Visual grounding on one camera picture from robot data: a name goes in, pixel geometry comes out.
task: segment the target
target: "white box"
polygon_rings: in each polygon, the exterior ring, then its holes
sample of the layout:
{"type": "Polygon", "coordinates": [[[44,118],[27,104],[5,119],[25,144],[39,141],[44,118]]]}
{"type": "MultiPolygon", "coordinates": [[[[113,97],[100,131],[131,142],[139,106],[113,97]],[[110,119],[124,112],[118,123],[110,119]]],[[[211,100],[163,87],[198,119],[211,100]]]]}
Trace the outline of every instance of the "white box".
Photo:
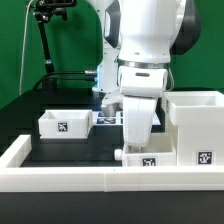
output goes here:
{"type": "Polygon", "coordinates": [[[176,149],[172,138],[166,133],[153,133],[147,147],[136,152],[133,147],[124,145],[122,165],[130,166],[176,166],[176,149]]]}
{"type": "Polygon", "coordinates": [[[224,95],[216,91],[166,92],[162,107],[177,165],[224,165],[224,95]]]}
{"type": "Polygon", "coordinates": [[[93,126],[91,110],[46,110],[38,122],[41,138],[86,139],[93,126]]]}

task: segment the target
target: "green wall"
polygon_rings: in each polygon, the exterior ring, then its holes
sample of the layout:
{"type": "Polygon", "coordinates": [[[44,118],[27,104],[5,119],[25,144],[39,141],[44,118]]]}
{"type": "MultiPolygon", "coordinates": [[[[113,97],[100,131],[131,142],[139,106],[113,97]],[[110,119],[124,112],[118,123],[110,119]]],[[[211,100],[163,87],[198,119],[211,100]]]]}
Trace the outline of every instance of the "green wall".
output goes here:
{"type": "MultiPolygon", "coordinates": [[[[224,3],[195,0],[202,34],[195,47],[172,57],[176,87],[224,88],[224,3]]],[[[26,0],[1,1],[0,8],[0,107],[19,96],[19,76],[26,0]]],[[[93,9],[79,0],[68,9],[68,22],[53,17],[46,25],[56,70],[93,69],[101,59],[101,36],[93,9]]],[[[32,89],[45,74],[44,57],[35,18],[30,14],[23,91],[32,89]]],[[[90,87],[89,82],[60,82],[59,87],[90,87]]]]}

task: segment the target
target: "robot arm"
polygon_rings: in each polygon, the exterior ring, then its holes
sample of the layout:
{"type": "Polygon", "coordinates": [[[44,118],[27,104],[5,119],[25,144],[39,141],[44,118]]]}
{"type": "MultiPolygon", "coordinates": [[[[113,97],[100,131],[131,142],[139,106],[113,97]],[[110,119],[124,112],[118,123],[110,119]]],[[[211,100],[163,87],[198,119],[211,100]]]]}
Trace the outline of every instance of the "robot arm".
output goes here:
{"type": "Polygon", "coordinates": [[[120,45],[116,79],[120,91],[109,91],[102,109],[114,113],[123,101],[124,141],[138,150],[148,143],[157,100],[166,88],[170,49],[177,54],[186,52],[195,44],[200,31],[180,35],[180,31],[197,25],[193,0],[115,0],[110,1],[110,6],[115,2],[120,6],[119,36],[114,35],[116,23],[112,21],[117,18],[108,16],[109,10],[101,22],[106,24],[105,40],[111,46],[120,45]]]}

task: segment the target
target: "black table surface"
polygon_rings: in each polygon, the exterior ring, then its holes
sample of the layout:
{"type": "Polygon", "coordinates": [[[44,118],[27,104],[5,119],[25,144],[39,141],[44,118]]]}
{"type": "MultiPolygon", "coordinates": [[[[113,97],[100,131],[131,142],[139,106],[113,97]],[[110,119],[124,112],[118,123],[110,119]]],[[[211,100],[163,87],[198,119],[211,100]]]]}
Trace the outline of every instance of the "black table surface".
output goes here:
{"type": "MultiPolygon", "coordinates": [[[[0,110],[0,153],[20,134],[31,134],[35,139],[38,136],[37,119],[46,109],[89,108],[98,111],[99,102],[100,97],[93,96],[87,89],[24,93],[0,110]]],[[[38,156],[43,155],[30,155],[24,166],[32,166],[32,162],[38,164],[38,156]]],[[[107,156],[103,160],[109,165],[119,165],[107,156]]],[[[0,223],[219,224],[224,223],[224,192],[0,193],[0,223]]]]}

